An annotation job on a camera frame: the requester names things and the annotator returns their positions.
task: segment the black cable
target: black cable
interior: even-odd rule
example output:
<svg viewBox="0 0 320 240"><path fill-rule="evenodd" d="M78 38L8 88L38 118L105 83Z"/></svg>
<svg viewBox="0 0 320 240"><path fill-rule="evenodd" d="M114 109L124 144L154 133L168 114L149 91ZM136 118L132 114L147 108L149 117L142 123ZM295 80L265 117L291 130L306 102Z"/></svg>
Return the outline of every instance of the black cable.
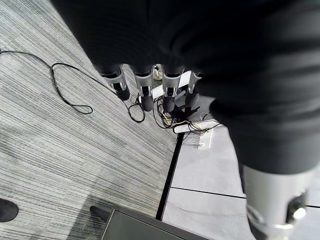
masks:
<svg viewBox="0 0 320 240"><path fill-rule="evenodd" d="M141 103L139 102L139 93L138 93L138 95L137 95L137 97L136 97L136 99L135 99L135 103L134 103L134 104L132 104L132 105L130 105L130 106L127 106L124 101L122 101L122 102L123 102L123 104L125 105L125 107L126 107L126 109L127 109L127 111L128 111L128 114L129 114L130 118L131 118L133 121L135 121L136 123L142 123L142 122L145 120L145 118L146 118L146 113L145 113L145 111L144 111ZM143 117L142 117L141 120L136 120L136 119L131 115L130 109L131 109L132 107L134 107L134 106L139 106L139 107L141 108L142 114L143 114Z"/></svg>
<svg viewBox="0 0 320 240"><path fill-rule="evenodd" d="M202 121L204 121L204 120L205 120L205 117L208 116L208 115L209 115L209 113L206 113L206 114L203 116Z"/></svg>
<svg viewBox="0 0 320 240"><path fill-rule="evenodd" d="M110 91L112 94L114 95L117 95L114 91L112 91L109 87L107 87L106 85L104 85L103 83L101 83L100 81L98 81L97 79L95 79L94 77L90 76L89 74L85 73L84 71L80 70L79 68L75 67L75 66L72 66L70 64L66 64L66 63L62 63L62 62L56 62L54 63L53 65L50 65L48 64L45 60L43 60L41 57L37 56L37 55L34 55L32 53L29 53L29 52L26 52L26 51L15 51L15 50L4 50L4 51L1 51L0 49L0 54L4 54L4 53L15 53L15 54L23 54L23 55L29 55L29 56L32 56L34 58L36 58L37 60L39 60L40 62L42 62L45 66L47 66L49 69L50 69L50 74L51 74L51 80L52 80L52 83L53 83L53 86L55 88L55 91L57 92L58 96L63 100L64 103L68 104L70 107L72 107L75 111L77 111L78 113L80 114L84 114L84 115L87 115L87 114L91 114L94 110L91 106L89 105L85 105L85 104L73 104L73 103L70 103L64 96L63 94L61 93L59 87L58 87L58 84L57 84L57 81L56 81L56 77L55 77L55 71L54 71L54 66L57 66L57 65L62 65L62 66L66 66L68 68L72 68L82 74L84 74L85 76L87 76L88 78L90 78L91 80L95 81L96 83L100 84L102 87L104 87L105 89L107 89L108 91ZM126 103L124 101L122 101L123 104L125 105L127 111L128 111L128 114L130 116L130 118L135 121L136 123L141 123L145 120L146 118L146 113L145 111L143 110L142 108L142 105L141 103L139 103L139 95L137 96L137 99L135 101L135 104L131 105L131 106L127 106ZM143 118L142 120L136 120L132 114L131 114L131 108L134 107L134 106L140 106L141 110L142 110L142 114L143 114ZM85 108L89 108L89 111L81 111L79 109L77 109L77 107L85 107Z"/></svg>
<svg viewBox="0 0 320 240"><path fill-rule="evenodd" d="M191 131L188 132L188 134L187 134L186 137L182 140L182 142L183 142L184 140L186 140L187 137L189 137L190 133L191 133Z"/></svg>

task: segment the white floor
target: white floor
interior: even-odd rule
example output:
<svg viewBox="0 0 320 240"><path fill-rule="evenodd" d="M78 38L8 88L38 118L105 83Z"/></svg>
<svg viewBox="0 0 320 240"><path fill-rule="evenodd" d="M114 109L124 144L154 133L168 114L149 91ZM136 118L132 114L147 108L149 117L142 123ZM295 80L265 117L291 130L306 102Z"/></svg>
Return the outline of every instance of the white floor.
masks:
<svg viewBox="0 0 320 240"><path fill-rule="evenodd" d="M182 146L163 221L212 240L254 240L243 197L234 147L227 128L220 126L214 129L209 150ZM309 204L320 206L320 169ZM291 240L318 239L319 223L320 208L309 207Z"/></svg>

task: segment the black fabric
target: black fabric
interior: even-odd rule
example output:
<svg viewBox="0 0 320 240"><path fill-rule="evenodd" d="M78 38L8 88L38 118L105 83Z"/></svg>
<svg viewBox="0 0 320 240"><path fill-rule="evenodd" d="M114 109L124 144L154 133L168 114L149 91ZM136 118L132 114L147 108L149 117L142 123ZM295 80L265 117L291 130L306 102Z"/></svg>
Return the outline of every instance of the black fabric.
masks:
<svg viewBox="0 0 320 240"><path fill-rule="evenodd" d="M52 1L98 69L185 65L238 160L277 174L320 160L316 0Z"/></svg>

